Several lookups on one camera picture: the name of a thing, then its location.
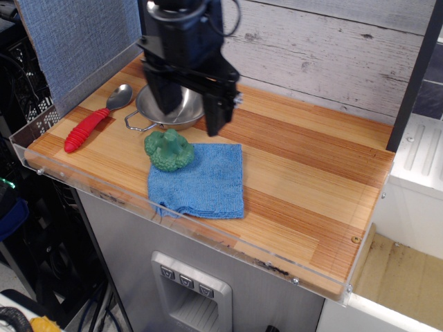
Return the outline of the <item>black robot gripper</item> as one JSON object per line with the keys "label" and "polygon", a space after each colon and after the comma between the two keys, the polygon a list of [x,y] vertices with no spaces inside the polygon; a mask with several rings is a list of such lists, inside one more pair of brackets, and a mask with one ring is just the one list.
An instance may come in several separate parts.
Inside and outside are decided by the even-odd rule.
{"label": "black robot gripper", "polygon": [[206,130],[217,136],[232,120],[238,71],[222,55],[224,30],[220,1],[148,1],[152,31],[142,36],[143,71],[163,114],[183,100],[182,87],[203,96]]}

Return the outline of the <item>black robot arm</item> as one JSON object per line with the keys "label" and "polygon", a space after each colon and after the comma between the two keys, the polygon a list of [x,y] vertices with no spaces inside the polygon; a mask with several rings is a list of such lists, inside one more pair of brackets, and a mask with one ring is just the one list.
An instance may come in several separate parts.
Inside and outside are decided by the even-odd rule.
{"label": "black robot arm", "polygon": [[240,92],[238,71],[222,55],[224,32],[220,1],[147,1],[143,49],[144,73],[159,109],[172,113],[181,89],[202,97],[209,136],[232,120]]}

